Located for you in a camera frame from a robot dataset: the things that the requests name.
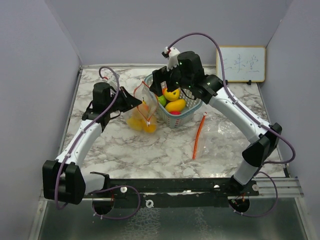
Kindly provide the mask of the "yellow pear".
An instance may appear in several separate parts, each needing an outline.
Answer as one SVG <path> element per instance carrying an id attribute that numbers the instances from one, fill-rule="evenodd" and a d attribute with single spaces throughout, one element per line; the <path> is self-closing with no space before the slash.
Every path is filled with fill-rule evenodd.
<path id="1" fill-rule="evenodd" d="M 139 110 L 141 112 L 149 112 L 149 106 L 147 105 L 147 103 L 145 102 L 144 98 L 142 99 L 142 104 L 138 106 Z"/>

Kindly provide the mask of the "orange tangerine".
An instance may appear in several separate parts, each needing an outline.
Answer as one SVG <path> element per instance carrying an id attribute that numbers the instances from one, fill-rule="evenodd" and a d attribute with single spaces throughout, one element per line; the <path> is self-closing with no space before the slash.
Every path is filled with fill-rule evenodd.
<path id="1" fill-rule="evenodd" d="M 132 116 L 136 119 L 145 119 L 147 121 L 149 119 L 149 112 L 140 111 L 138 107 L 135 107 Z"/>

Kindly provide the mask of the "clear zip bag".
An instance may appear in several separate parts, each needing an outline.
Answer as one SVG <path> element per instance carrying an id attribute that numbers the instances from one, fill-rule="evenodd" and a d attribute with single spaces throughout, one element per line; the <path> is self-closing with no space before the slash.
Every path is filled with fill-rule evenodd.
<path id="1" fill-rule="evenodd" d="M 207 116 L 208 113 L 204 112 L 196 132 L 192 152 L 193 160 L 210 154 L 216 156 L 223 147 L 228 149 L 235 145 L 244 147 L 249 143 L 245 135 L 229 120 L 210 125 L 206 121 Z"/>
<path id="2" fill-rule="evenodd" d="M 134 107 L 125 116 L 127 125 L 135 131 L 154 133 L 157 129 L 155 113 L 159 106 L 156 95 L 150 91 L 149 86 L 142 81 L 133 91 L 133 96 L 141 100 L 141 104 Z"/>

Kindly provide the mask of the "yellow bell pepper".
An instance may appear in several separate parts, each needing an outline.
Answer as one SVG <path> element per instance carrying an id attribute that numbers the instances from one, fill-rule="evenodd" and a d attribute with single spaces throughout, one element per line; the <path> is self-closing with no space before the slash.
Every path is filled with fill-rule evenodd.
<path id="1" fill-rule="evenodd" d="M 142 119 L 130 117 L 126 120 L 127 125 L 135 130 L 135 131 L 142 131 L 144 128 L 144 121 Z"/>

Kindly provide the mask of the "orange bell pepper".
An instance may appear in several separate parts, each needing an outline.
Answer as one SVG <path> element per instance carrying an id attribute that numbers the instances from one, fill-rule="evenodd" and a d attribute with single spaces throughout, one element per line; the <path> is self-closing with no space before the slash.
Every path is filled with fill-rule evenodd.
<path id="1" fill-rule="evenodd" d="M 143 130 L 146 132 L 146 133 L 154 133 L 157 129 L 157 126 L 155 124 L 150 124 L 150 125 L 144 125 L 143 126 Z"/>

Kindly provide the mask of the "blue plastic basket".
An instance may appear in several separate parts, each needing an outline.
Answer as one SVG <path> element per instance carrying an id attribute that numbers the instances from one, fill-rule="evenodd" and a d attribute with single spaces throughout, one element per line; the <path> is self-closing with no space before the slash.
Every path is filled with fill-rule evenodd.
<path id="1" fill-rule="evenodd" d="M 171 129 L 178 128 L 188 122 L 193 118 L 196 110 L 198 110 L 202 101 L 200 99 L 194 99 L 194 96 L 188 89 L 180 91 L 179 99 L 185 100 L 185 107 L 180 111 L 180 114 L 171 114 L 168 112 L 163 105 L 158 103 L 156 108 L 156 113 L 159 117 L 167 124 Z"/>

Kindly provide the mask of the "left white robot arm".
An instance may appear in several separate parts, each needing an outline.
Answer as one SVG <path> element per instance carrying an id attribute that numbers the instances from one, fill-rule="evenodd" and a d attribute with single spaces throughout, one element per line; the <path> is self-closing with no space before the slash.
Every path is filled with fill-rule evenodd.
<path id="1" fill-rule="evenodd" d="M 94 192 L 106 197 L 111 186 L 104 173 L 83 174 L 81 166 L 96 139 L 112 120 L 112 113 L 125 113 L 142 104 L 127 90 L 114 88 L 107 82 L 94 84 L 92 101 L 82 115 L 75 136 L 55 160 L 42 166 L 43 195 L 48 200 L 78 205 L 83 197 Z"/>

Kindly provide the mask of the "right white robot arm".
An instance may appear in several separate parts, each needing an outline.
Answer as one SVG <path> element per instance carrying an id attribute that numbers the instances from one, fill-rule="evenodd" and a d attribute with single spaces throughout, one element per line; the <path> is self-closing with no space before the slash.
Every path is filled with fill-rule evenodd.
<path id="1" fill-rule="evenodd" d="M 229 184 L 234 195 L 242 195 L 248 189 L 247 183 L 277 147 L 282 127 L 278 123 L 271 125 L 259 118 L 242 104 L 229 88 L 224 87 L 218 76 L 205 74 L 198 54 L 172 49 L 165 50 L 162 55 L 168 63 L 153 71 L 153 82 L 149 88 L 151 92 L 161 96 L 162 83 L 166 83 L 170 92 L 176 89 L 189 90 L 196 99 L 202 100 L 227 117 L 249 141 L 249 146 L 242 152 L 243 160 Z"/>

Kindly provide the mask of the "clear zip bag on table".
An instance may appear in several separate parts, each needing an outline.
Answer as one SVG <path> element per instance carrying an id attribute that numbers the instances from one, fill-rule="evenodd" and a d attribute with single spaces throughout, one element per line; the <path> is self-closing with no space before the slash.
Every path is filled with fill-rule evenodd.
<path id="1" fill-rule="evenodd" d="M 204 112 L 196 132 L 192 152 L 193 160 L 210 154 L 216 156 L 223 147 L 228 149 L 235 145 L 244 147 L 249 143 L 245 135 L 229 120 L 210 125 L 206 121 L 207 116 L 208 113 Z"/>

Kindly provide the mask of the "yellow apple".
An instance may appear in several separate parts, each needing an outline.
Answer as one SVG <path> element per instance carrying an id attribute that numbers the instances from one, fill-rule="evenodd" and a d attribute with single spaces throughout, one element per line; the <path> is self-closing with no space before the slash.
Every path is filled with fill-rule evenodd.
<path id="1" fill-rule="evenodd" d="M 165 88 L 163 91 L 163 95 L 168 101 L 173 102 L 180 98 L 180 90 L 176 89 L 174 91 L 168 91 L 168 89 Z"/>

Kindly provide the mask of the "green apple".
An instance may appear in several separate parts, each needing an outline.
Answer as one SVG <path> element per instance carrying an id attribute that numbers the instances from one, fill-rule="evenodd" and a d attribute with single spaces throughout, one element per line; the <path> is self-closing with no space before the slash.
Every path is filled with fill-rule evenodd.
<path id="1" fill-rule="evenodd" d="M 163 107 L 166 106 L 166 104 L 167 104 L 167 99 L 165 98 L 164 95 L 159 96 L 157 99 L 158 99 L 158 102 L 159 102 Z"/>

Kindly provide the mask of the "yellow mango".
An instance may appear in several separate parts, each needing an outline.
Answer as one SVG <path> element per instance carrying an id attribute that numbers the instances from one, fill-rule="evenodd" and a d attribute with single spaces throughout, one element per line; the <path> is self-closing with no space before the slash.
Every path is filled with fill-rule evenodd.
<path id="1" fill-rule="evenodd" d="M 186 101 L 184 99 L 177 99 L 169 102 L 165 109 L 167 112 L 181 112 L 186 107 Z"/>

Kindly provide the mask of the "small whiteboard with writing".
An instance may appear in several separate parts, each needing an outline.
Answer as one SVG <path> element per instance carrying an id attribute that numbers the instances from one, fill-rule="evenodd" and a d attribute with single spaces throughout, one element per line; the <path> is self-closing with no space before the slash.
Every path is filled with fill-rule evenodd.
<path id="1" fill-rule="evenodd" d="M 262 83 L 266 79 L 264 46 L 220 46 L 225 79 L 233 83 Z"/>

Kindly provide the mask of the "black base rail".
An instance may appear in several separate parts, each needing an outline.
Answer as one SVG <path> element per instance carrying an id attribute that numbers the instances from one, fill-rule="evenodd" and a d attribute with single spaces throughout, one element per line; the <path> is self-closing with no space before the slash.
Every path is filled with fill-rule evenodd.
<path id="1" fill-rule="evenodd" d="M 231 178 L 108 178 L 106 192 L 89 193 L 84 199 L 113 201 L 116 208 L 226 208 L 229 198 L 259 195 L 256 181 L 242 186 Z"/>

